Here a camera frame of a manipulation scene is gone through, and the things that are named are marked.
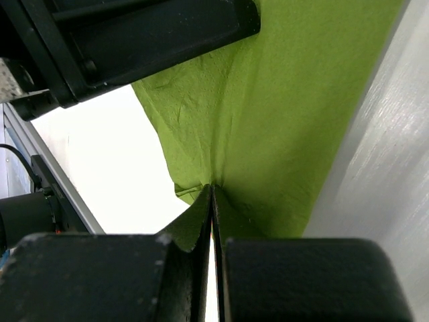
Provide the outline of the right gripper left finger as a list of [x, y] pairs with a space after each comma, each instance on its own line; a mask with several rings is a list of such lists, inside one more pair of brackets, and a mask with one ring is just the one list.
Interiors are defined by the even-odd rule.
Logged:
[[210, 202], [153, 235], [32, 234], [1, 275], [2, 321], [203, 321]]

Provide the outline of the green paper napkin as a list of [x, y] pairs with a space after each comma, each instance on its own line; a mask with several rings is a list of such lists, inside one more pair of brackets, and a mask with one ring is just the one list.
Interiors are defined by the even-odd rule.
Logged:
[[133, 84], [174, 191], [224, 238], [300, 237], [404, 1], [258, 1], [259, 33]]

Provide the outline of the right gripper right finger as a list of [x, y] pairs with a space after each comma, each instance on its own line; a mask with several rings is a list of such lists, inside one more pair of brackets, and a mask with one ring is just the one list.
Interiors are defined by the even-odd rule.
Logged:
[[211, 188], [221, 321], [412, 321], [391, 260], [356, 238], [268, 238]]

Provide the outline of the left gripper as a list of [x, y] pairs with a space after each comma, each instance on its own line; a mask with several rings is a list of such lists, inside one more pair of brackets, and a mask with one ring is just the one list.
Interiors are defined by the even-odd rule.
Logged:
[[97, 68], [71, 36], [94, 19], [96, 1], [2, 1], [1, 46], [18, 86], [8, 102], [24, 121], [57, 107], [71, 107], [97, 96]]

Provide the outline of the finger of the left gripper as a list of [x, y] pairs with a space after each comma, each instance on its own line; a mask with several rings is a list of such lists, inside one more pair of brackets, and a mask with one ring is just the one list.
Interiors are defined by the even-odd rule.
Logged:
[[92, 85], [126, 85], [255, 35], [254, 1], [53, 1]]

